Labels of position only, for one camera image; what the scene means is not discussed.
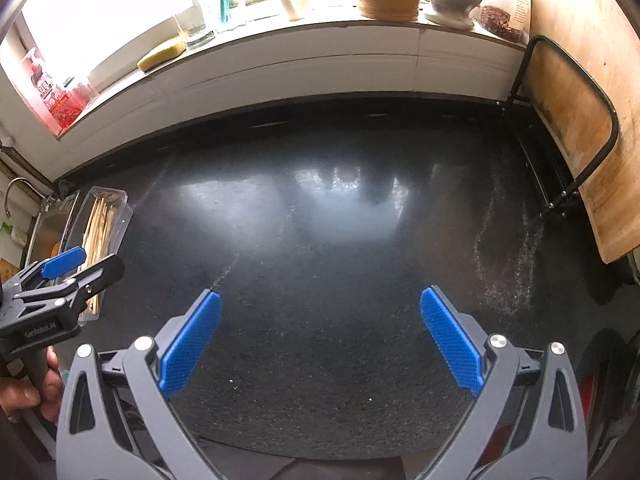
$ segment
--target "finger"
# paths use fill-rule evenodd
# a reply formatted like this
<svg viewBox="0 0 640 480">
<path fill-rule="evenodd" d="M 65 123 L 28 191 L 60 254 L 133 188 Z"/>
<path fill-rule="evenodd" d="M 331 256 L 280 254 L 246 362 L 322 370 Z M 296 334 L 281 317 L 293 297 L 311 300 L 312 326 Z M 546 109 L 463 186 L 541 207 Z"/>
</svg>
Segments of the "finger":
<svg viewBox="0 0 640 480">
<path fill-rule="evenodd" d="M 58 366 L 60 365 L 58 363 L 58 356 L 53 346 L 47 348 L 47 365 L 49 365 L 49 368 L 52 368 L 53 370 L 57 370 Z"/>
<path fill-rule="evenodd" d="M 15 410 L 34 408 L 40 403 L 40 394 L 30 384 L 13 378 L 0 379 L 0 405 L 6 415 Z"/>
<path fill-rule="evenodd" d="M 59 402 L 43 402 L 40 405 L 40 413 L 49 422 L 54 424 L 58 423 L 58 417 L 60 416 L 60 403 Z"/>
<path fill-rule="evenodd" d="M 60 400 L 64 385 L 58 372 L 49 370 L 42 381 L 42 397 L 43 402 L 48 400 Z"/>
</svg>

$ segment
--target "window sill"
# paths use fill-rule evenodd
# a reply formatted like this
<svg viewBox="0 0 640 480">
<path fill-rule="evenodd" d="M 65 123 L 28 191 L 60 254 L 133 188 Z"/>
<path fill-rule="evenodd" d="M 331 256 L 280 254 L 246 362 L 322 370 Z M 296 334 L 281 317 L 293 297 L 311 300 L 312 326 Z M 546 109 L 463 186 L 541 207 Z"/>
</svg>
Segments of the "window sill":
<svg viewBox="0 0 640 480">
<path fill-rule="evenodd" d="M 242 27 L 235 28 L 222 32 L 203 46 L 194 50 L 185 50 L 183 54 L 175 59 L 169 60 L 163 63 L 149 72 L 141 72 L 140 70 L 134 70 L 127 74 L 114 84 L 107 87 L 98 97 L 91 103 L 82 114 L 75 120 L 63 134 L 58 137 L 58 140 L 63 139 L 68 133 L 72 132 L 77 126 L 79 126 L 87 117 L 89 117 L 97 109 L 101 108 L 107 102 L 119 95 L 121 92 L 127 90 L 131 86 L 145 80 L 146 78 L 157 75 L 164 72 L 172 66 L 177 66 L 190 59 L 192 56 L 198 56 L 204 52 L 221 48 L 223 46 L 229 46 L 233 43 L 240 43 L 242 41 L 251 40 L 270 34 L 278 34 L 286 30 L 305 30 L 311 28 L 323 28 L 323 27 L 353 27 L 353 26 L 385 26 L 385 27 L 409 27 L 420 29 L 432 29 L 442 30 L 446 32 L 452 32 L 455 34 L 461 34 L 463 36 L 471 36 L 475 38 L 481 38 L 483 40 L 491 41 L 493 43 L 508 46 L 515 50 L 524 51 L 525 46 L 522 44 L 511 43 L 510 41 L 503 40 L 498 36 L 491 34 L 484 30 L 478 23 L 474 22 L 474 28 L 472 30 L 456 30 L 452 28 L 443 27 L 436 23 L 430 22 L 424 17 L 423 12 L 418 14 L 418 20 L 416 22 L 380 22 L 378 20 L 370 20 L 361 16 L 355 7 L 329 7 L 326 9 L 313 10 L 306 18 L 289 22 L 282 15 L 271 16 L 269 18 L 263 18 L 254 22 L 249 22 Z"/>
</svg>

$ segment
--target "blue gripper pad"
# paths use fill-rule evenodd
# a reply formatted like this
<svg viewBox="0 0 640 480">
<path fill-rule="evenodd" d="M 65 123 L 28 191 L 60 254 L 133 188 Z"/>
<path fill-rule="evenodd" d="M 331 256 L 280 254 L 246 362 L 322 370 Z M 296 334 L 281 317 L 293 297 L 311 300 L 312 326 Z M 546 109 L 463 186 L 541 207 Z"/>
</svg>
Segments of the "blue gripper pad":
<svg viewBox="0 0 640 480">
<path fill-rule="evenodd" d="M 80 246 L 69 249 L 58 256 L 47 260 L 42 266 L 40 275 L 45 280 L 55 280 L 62 276 L 65 272 L 75 269 L 84 264 L 86 253 Z"/>
<path fill-rule="evenodd" d="M 420 298 L 422 320 L 458 386 L 471 390 L 477 397 L 484 385 L 482 356 L 451 313 L 447 306 L 449 301 L 444 300 L 432 287 L 424 290 Z"/>
<path fill-rule="evenodd" d="M 167 399 L 185 387 L 207 342 L 216 331 L 220 322 L 219 295 L 207 292 L 200 303 L 192 306 L 185 316 L 189 319 L 160 359 L 158 387 Z"/>
</svg>

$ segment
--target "metal pivot bolt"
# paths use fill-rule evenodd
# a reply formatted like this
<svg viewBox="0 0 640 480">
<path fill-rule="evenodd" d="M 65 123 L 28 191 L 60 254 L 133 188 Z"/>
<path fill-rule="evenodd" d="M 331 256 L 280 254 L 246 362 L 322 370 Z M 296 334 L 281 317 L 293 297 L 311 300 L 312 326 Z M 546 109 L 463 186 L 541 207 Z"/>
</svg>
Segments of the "metal pivot bolt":
<svg viewBox="0 0 640 480">
<path fill-rule="evenodd" d="M 564 354 L 564 345 L 557 341 L 551 343 L 551 351 L 556 355 Z"/>
<path fill-rule="evenodd" d="M 148 335 L 143 335 L 142 337 L 136 339 L 136 341 L 133 343 L 133 346 L 136 348 L 136 350 L 145 351 L 149 350 L 153 343 L 153 339 L 151 339 Z"/>
<path fill-rule="evenodd" d="M 76 353 L 78 357 L 89 357 L 89 355 L 91 355 L 91 345 L 87 345 L 86 343 L 80 345 Z"/>
<path fill-rule="evenodd" d="M 494 348 L 504 348 L 505 346 L 507 346 L 507 338 L 505 338 L 505 336 L 500 334 L 493 334 L 489 338 L 489 343 Z"/>
</svg>

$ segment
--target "stainless steel sink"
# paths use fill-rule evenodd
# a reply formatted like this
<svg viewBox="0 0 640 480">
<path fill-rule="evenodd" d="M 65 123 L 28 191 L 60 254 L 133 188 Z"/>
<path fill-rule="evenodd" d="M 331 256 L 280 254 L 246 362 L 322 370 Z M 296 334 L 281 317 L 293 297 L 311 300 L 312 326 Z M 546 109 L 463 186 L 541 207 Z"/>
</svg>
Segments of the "stainless steel sink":
<svg viewBox="0 0 640 480">
<path fill-rule="evenodd" d="M 27 252 L 27 265 L 55 256 L 64 249 L 73 218 L 77 212 L 79 195 L 80 192 L 76 191 L 62 202 L 54 201 L 44 205 L 31 236 Z M 51 254 L 56 244 L 59 244 L 58 250 L 55 254 Z"/>
</svg>

